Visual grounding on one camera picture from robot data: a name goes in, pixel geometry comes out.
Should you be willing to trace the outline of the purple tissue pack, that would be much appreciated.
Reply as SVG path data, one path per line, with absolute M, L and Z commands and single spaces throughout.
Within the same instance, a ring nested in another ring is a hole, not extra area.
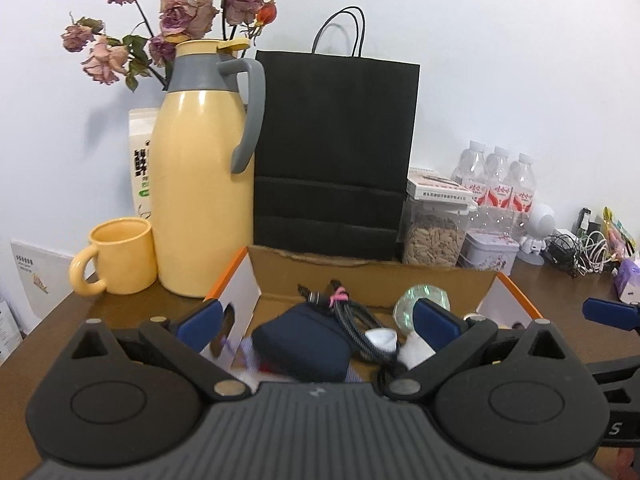
M 640 266 L 639 261 L 624 259 L 617 270 L 614 285 L 618 299 L 623 304 L 640 304 Z

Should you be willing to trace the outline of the colourful snack packets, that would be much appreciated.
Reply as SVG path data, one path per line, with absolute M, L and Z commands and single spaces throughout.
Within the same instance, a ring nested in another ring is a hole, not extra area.
M 608 241 L 610 253 L 616 261 L 631 258 L 637 251 L 637 243 L 624 227 L 623 223 L 615 217 L 612 209 L 603 208 L 604 236 Z

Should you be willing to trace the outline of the blue white package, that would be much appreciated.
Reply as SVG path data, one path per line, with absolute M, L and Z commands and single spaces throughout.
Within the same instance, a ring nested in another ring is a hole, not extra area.
M 0 363 L 15 351 L 23 340 L 11 308 L 6 300 L 0 300 Z

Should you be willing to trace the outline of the yellow ceramic mug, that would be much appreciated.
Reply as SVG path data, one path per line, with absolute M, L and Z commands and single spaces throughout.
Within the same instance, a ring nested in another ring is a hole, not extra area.
M 85 297 L 132 295 L 149 288 L 157 279 L 151 223 L 127 217 L 99 224 L 88 246 L 73 258 L 68 277 L 74 292 Z

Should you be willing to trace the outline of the iridescent crystal ball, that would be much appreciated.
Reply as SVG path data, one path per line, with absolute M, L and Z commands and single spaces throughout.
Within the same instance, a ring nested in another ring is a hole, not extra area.
M 397 300 L 393 310 L 394 322 L 404 335 L 413 331 L 413 307 L 420 299 L 431 300 L 439 307 L 450 310 L 449 298 L 443 289 L 427 284 L 411 286 Z

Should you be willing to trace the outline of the white decorated tin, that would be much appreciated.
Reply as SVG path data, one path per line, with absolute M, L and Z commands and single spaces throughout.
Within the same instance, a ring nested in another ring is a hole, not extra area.
M 458 265 L 510 275 L 520 244 L 506 234 L 469 231 L 460 250 Z

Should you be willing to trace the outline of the red cardboard pumpkin box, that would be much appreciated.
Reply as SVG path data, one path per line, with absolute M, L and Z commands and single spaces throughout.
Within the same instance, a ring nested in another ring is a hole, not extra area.
M 378 310 L 378 318 L 393 327 L 393 307 L 414 285 L 443 289 L 456 315 L 478 312 L 500 326 L 528 325 L 541 314 L 510 278 L 501 272 L 460 268 L 405 266 L 319 255 L 301 255 L 260 246 L 241 249 L 222 272 L 208 296 L 234 310 L 228 342 L 220 351 L 204 348 L 202 356 L 224 370 L 244 366 L 241 341 L 252 330 L 302 301 L 299 284 L 323 290 L 336 278 L 355 300 Z

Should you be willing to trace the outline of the clear jar of seeds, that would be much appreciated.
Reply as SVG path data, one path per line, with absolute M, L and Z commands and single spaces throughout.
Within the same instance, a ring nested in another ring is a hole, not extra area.
M 458 262 L 476 213 L 470 204 L 427 202 L 407 198 L 402 217 L 402 262 L 414 266 L 451 268 Z

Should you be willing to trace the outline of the navy zip pouch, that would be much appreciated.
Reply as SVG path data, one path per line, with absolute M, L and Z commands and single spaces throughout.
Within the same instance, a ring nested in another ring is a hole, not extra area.
M 344 382 L 354 352 L 337 319 L 306 302 L 255 328 L 252 344 L 270 370 L 300 382 Z

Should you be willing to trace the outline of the left water bottle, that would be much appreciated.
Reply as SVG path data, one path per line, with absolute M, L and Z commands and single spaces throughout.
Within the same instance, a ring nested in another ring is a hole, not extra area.
M 485 151 L 485 144 L 471 141 L 451 175 L 451 180 L 467 188 L 474 198 L 481 198 L 486 193 Z

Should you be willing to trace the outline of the white flat box on jar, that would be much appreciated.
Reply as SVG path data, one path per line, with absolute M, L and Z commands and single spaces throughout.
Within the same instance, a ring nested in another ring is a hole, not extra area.
M 409 169 L 407 194 L 420 202 L 468 205 L 474 203 L 470 190 L 431 169 Z

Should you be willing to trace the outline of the yellow thermos jug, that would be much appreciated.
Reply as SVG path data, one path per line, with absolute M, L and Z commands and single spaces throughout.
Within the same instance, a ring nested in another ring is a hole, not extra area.
M 253 241 L 254 153 L 266 104 L 250 43 L 178 44 L 149 158 L 151 223 L 162 285 L 204 297 Z

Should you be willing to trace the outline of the black paper shopping bag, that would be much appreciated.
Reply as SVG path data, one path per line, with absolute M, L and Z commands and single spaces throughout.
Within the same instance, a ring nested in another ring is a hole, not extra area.
M 396 250 L 420 67 L 366 58 L 366 19 L 349 56 L 259 51 L 266 105 L 255 151 L 254 242 L 385 261 Z

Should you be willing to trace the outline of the dried rose bouquet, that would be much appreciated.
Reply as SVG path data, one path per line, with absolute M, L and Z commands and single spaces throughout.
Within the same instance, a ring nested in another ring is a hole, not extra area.
M 254 44 L 278 16 L 276 0 L 160 0 L 158 25 L 153 27 L 139 0 L 105 0 L 118 6 L 135 6 L 141 22 L 120 38 L 107 33 L 97 18 L 72 18 L 61 35 L 62 47 L 70 53 L 85 51 L 82 71 L 92 81 L 111 86 L 122 81 L 136 91 L 141 78 L 156 79 L 167 89 L 174 71 L 179 44 L 202 40 L 221 19 L 224 50 L 241 52 Z

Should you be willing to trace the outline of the white booklet against wall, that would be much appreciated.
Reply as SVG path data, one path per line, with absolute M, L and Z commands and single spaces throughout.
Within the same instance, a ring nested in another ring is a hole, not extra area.
M 18 312 L 25 332 L 30 333 L 72 293 L 68 268 L 73 257 L 18 240 L 12 240 L 10 247 L 26 296 L 26 306 Z

